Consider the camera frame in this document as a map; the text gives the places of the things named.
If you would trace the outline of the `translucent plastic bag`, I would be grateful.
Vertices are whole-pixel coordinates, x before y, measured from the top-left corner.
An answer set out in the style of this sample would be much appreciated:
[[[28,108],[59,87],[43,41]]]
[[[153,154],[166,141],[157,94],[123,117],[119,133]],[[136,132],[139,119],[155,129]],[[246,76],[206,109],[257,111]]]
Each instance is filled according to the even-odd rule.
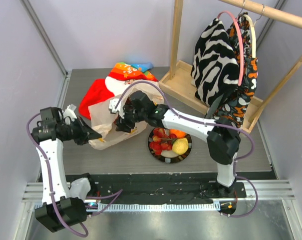
[[[110,112],[109,104],[112,100],[118,99],[122,94],[124,94],[124,97],[121,100],[121,103],[123,104],[131,93],[138,90],[144,92],[154,103],[164,103],[162,94],[157,90],[159,88],[159,84],[155,82],[152,82],[152,84],[153,86],[150,84],[140,83],[140,81],[137,80],[136,85],[129,88],[127,92],[124,92],[124,90],[128,88],[129,84],[123,85],[119,90],[115,91],[114,97],[88,107],[91,116],[91,128],[102,136],[99,139],[89,141],[92,148],[96,150],[104,150],[136,136],[146,129],[147,123],[143,121],[136,123],[130,133],[116,131],[115,121],[118,118],[118,114]]]

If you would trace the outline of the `fake orange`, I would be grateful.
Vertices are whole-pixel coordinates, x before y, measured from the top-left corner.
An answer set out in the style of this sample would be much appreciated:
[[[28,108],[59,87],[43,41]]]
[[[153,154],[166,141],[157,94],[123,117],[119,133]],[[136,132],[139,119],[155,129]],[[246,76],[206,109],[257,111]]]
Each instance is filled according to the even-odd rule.
[[[175,129],[170,129],[169,130],[169,135],[171,136],[171,135],[175,135],[178,139],[179,138],[184,138],[185,136],[186,136],[186,133],[185,132],[183,132],[183,131],[180,131],[180,130],[175,130]]]

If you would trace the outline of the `fake yellow lemon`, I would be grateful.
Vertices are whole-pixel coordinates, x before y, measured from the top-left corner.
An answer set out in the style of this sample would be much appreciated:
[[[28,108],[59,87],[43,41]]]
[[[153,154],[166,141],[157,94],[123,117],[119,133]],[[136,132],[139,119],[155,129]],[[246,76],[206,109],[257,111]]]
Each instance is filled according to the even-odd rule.
[[[172,151],[178,155],[183,155],[189,148],[187,138],[177,139],[172,145]]]

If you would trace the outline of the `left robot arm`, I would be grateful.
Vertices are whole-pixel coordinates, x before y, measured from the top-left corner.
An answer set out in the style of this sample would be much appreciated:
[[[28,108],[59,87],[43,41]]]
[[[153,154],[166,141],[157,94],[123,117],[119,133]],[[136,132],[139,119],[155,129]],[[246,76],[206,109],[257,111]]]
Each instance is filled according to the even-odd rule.
[[[66,181],[64,142],[74,141],[82,146],[101,136],[76,115],[75,109],[73,104],[64,111],[58,107],[41,109],[37,126],[27,129],[38,151],[43,180],[43,205],[35,210],[35,217],[51,232],[84,222],[85,199],[93,199],[98,191],[89,173],[79,175],[70,184]]]

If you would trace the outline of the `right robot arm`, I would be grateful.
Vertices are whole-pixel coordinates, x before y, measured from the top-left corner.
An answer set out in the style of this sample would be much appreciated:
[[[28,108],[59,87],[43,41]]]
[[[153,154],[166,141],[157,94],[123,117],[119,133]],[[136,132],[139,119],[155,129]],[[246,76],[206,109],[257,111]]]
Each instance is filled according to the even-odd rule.
[[[183,115],[166,104],[155,104],[140,90],[130,94],[127,100],[111,100],[109,110],[118,115],[115,122],[117,131],[128,132],[136,123],[143,121],[156,128],[180,130],[205,141],[210,157],[217,164],[214,190],[224,198],[234,193],[234,159],[239,150],[240,137],[227,120],[215,121]]]

